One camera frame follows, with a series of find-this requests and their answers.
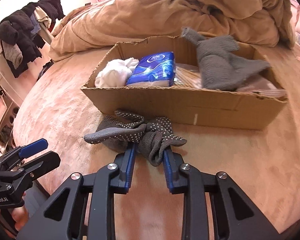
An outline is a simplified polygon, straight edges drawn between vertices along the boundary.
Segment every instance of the fuzzy beige bedspread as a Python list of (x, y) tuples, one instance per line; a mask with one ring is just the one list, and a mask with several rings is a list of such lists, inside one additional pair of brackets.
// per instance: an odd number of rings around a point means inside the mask
[(290, 0), (110, 0), (65, 17), (53, 32), (58, 35), (50, 57), (61, 60), (118, 41), (178, 36), (185, 26), (266, 46), (275, 46), (280, 37), (292, 47), (291, 16)]
[[(175, 148), (202, 172), (226, 171), (282, 232), (300, 219), (300, 46), (256, 46), (267, 55), (290, 103), (264, 130), (234, 130), (173, 124), (188, 140)], [(46, 138), (60, 154), (58, 169), (39, 179), (49, 192), (75, 171), (96, 172), (115, 152), (87, 144), (102, 114), (80, 91), (109, 47), (78, 52), (55, 63), (26, 97), (15, 119), (17, 145)], [(183, 197), (170, 195), (163, 168), (137, 157), (128, 195), (115, 196), (116, 234), (121, 240), (180, 239)]]

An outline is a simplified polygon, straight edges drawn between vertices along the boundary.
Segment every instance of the tissue package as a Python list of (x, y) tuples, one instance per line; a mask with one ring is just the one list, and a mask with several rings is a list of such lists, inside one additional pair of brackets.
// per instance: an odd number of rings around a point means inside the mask
[(143, 57), (127, 81), (130, 87), (173, 85), (175, 75), (173, 52), (162, 52)]

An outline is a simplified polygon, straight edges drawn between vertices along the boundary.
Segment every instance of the silver bolt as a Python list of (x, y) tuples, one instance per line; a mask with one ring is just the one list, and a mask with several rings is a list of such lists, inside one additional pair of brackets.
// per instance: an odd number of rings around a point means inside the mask
[(218, 177), (220, 179), (226, 179), (228, 177), (228, 174), (226, 174), (224, 171), (218, 172)]
[(183, 169), (183, 170), (189, 170), (190, 167), (191, 167), (191, 165), (188, 164), (188, 163), (183, 163), (183, 164), (180, 165), (180, 167), (181, 167), (181, 169)]
[(109, 170), (115, 170), (117, 167), (118, 167), (118, 165), (115, 164), (115, 163), (110, 163), (110, 164), (108, 164), (108, 169), (109, 169)]
[(80, 173), (75, 172), (71, 174), (71, 179), (73, 180), (80, 179), (80, 176), (81, 176)]

